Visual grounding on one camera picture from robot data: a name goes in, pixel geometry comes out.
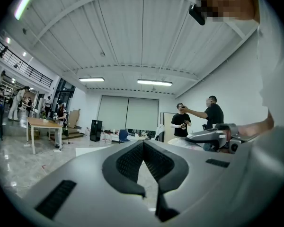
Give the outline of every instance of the fluorescent ceiling light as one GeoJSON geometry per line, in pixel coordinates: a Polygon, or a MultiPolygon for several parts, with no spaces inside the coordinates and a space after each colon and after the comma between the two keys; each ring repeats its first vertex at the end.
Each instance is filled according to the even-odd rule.
{"type": "Polygon", "coordinates": [[[104,81],[104,78],[79,78],[80,81],[104,81]]]}
{"type": "Polygon", "coordinates": [[[25,9],[25,7],[27,6],[29,1],[30,0],[21,0],[20,4],[19,4],[19,6],[18,6],[18,8],[17,8],[17,10],[15,12],[15,18],[17,20],[20,19],[21,15],[23,13],[23,10],[25,9]]]}
{"type": "Polygon", "coordinates": [[[138,79],[137,82],[139,84],[159,85],[159,86],[168,86],[168,87],[172,85],[172,82],[169,81],[153,81],[153,80],[138,79]]]}

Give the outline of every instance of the man in black t-shirt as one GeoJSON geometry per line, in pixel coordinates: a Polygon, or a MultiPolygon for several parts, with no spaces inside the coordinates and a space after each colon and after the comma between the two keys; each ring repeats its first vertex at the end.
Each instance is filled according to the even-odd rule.
{"type": "MultiPolygon", "coordinates": [[[[207,119],[207,130],[213,128],[213,124],[224,123],[224,114],[220,106],[217,105],[217,98],[215,96],[210,96],[206,100],[206,106],[207,109],[205,110],[205,112],[194,111],[188,109],[187,107],[180,108],[180,111],[183,113],[190,113],[202,119],[207,119]]],[[[215,151],[214,149],[212,149],[212,147],[212,144],[205,143],[203,149],[205,151],[215,151]]]]}
{"type": "Polygon", "coordinates": [[[188,114],[180,111],[180,108],[183,104],[177,104],[178,113],[172,117],[171,128],[175,128],[175,136],[177,137],[186,137],[187,126],[191,126],[191,121],[188,114]]]}

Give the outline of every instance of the black metal railing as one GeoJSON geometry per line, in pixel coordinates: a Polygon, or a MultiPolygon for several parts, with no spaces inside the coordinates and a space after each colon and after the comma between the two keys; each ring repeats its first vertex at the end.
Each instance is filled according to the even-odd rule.
{"type": "Polygon", "coordinates": [[[18,56],[16,56],[12,51],[7,49],[5,53],[1,51],[4,49],[5,45],[0,42],[0,57],[5,60],[7,63],[12,65],[15,69],[21,71],[22,73],[27,74],[29,77],[39,81],[40,83],[50,87],[52,81],[47,76],[43,75],[41,72],[32,68],[30,65],[21,60],[18,56]]]}

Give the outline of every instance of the vr headset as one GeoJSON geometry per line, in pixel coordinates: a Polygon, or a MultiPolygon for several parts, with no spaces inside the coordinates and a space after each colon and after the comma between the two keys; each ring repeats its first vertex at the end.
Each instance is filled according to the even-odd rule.
{"type": "Polygon", "coordinates": [[[193,4],[189,7],[188,13],[200,24],[205,24],[205,16],[202,14],[201,8],[196,4],[193,4]]]}

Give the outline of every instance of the blue chair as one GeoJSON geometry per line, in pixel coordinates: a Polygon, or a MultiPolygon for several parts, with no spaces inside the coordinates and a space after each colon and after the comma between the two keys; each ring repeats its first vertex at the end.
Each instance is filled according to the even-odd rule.
{"type": "Polygon", "coordinates": [[[123,142],[129,142],[130,140],[127,139],[128,132],[126,130],[120,130],[119,132],[119,144],[123,142]]]}

